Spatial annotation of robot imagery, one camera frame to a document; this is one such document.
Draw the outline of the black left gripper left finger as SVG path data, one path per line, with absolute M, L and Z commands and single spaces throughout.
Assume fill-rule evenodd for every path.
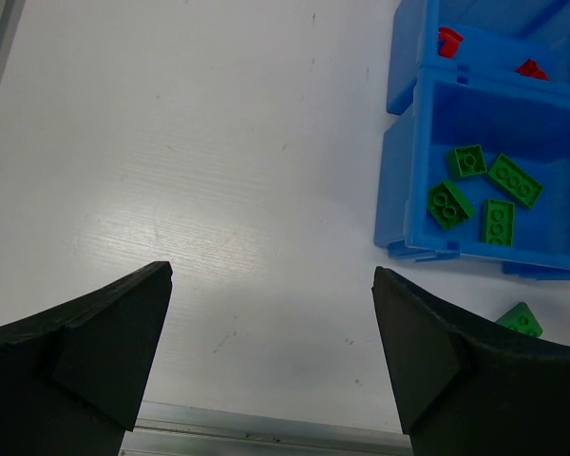
M 116 455 L 136 424 L 172 293 L 155 261 L 0 327 L 0 455 Z

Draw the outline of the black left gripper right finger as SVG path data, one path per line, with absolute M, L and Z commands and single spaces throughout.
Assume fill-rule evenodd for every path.
M 372 296 L 417 455 L 570 455 L 570 347 L 513 332 L 387 268 Z

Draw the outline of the green base plate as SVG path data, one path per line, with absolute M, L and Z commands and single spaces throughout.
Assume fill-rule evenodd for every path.
M 511 246 L 514 238 L 515 204 L 501 199 L 484 202 L 481 241 Z

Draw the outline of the green curved brick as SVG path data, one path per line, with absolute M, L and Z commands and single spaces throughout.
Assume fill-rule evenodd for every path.
M 443 230 L 450 230 L 471 220 L 475 209 L 462 190 L 451 180 L 430 188 L 427 210 Z

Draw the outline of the green 2x4 plate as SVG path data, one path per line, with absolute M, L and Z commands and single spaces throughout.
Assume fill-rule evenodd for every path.
M 495 159 L 487 172 L 487 178 L 527 209 L 533 208 L 542 194 L 543 185 L 505 154 L 500 154 Z

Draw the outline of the green sloped 2x2 brick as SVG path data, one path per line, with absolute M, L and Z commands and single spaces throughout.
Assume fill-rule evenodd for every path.
M 451 149 L 446 153 L 446 165 L 453 180 L 476 177 L 487 172 L 484 151 L 479 144 Z

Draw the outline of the red half-round brick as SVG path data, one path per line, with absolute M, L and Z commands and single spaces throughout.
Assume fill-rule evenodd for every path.
M 542 70 L 538 63 L 533 59 L 528 59 L 523 62 L 516 70 L 516 73 L 537 80 L 548 81 L 547 74 Z

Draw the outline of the red curved piece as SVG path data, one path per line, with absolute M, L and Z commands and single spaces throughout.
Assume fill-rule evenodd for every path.
M 446 58 L 454 58 L 465 37 L 449 27 L 438 29 L 438 54 Z

